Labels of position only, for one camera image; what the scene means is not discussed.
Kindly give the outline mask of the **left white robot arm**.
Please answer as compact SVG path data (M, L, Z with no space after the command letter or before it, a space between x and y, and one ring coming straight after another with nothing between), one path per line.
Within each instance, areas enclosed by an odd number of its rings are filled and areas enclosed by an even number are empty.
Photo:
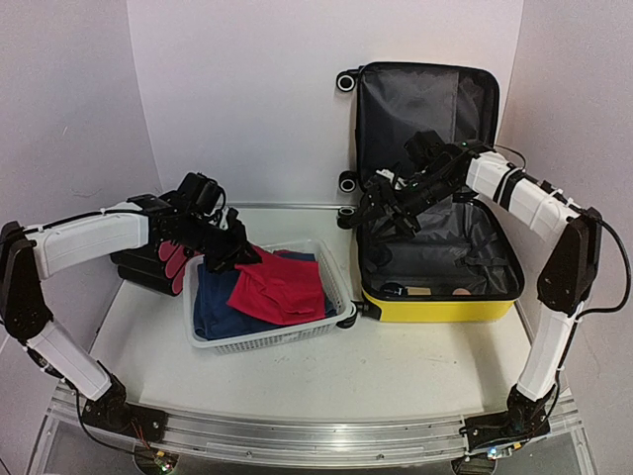
M90 356L53 316L43 281L66 268L112 253L165 241L201 253L216 273L261 258L234 208L219 206L218 182L188 173L161 196L143 194L113 207L56 222L1 230L1 324L8 336L33 351L90 401L95 417L112 432L133 423L115 376Z

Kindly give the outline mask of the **white plastic basket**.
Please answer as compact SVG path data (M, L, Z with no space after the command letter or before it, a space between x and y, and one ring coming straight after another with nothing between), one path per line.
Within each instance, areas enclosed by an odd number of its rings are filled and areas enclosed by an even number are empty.
M335 314L317 322L282 327L278 330L207 339L196 332L196 301L201 289L199 269L203 264L203 258L197 256L186 265L182 290L184 324L187 338L192 346L210 349L217 354L229 354L294 342L326 334L335 327L349 328L354 325L357 314L356 307L352 303L350 293L332 253L322 240L303 238L269 244L264 249L267 251L286 249L313 255L319 264L319 277L323 284L325 296L333 304Z

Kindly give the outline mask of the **blue garment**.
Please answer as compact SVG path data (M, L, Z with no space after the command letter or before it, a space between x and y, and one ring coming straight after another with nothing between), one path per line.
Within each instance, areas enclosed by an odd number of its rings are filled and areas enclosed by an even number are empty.
M302 254L286 250L293 258ZM195 310L196 332L207 339L232 337L241 334L266 332L282 327L254 319L227 304L237 282L239 272L235 268L226 272L210 272L206 263L199 269L201 289L197 295ZM326 317L335 314L333 304L325 296Z

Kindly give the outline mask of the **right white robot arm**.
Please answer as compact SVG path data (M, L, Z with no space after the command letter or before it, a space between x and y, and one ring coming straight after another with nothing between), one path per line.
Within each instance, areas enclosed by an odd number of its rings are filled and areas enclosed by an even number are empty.
M550 247L537 278L540 311L528 359L497 428L519 438L546 419L596 278L601 214L506 158L502 146L446 143L433 133L403 151L361 148L362 197L340 224L354 229L362 290L387 323L493 319L514 301L523 276L492 207L509 213Z

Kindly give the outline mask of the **yellow Pikachu suitcase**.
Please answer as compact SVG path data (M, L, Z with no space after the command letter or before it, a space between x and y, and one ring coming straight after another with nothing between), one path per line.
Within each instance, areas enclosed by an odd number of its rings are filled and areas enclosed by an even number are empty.
M376 174L382 168L399 166L409 177L411 148L467 147L471 160L493 147L499 87L485 70L378 61L339 72L335 85L356 96L356 164L339 175L342 192L360 191L362 198L372 185L385 185ZM354 226L359 202L340 210L337 223L355 233L365 316L382 323L488 322L521 295L524 277L512 246L466 184L417 216L417 234L401 234L384 218ZM380 287L387 282L428 287L432 295L385 295ZM473 295L452 295L457 288Z

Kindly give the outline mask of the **red garment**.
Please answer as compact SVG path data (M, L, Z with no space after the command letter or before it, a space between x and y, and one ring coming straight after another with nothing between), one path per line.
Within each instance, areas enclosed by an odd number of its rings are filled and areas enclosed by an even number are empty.
M249 317L276 326L302 325L326 317L319 265L311 254L293 258L282 250L254 249L258 263L239 264L227 304Z

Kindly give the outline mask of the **black pink drawer organizer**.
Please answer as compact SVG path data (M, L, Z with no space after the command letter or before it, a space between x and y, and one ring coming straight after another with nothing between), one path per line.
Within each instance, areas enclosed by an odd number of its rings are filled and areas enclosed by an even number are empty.
M175 297L183 290L186 264L197 255L199 252L168 240L114 252L110 260L122 279Z

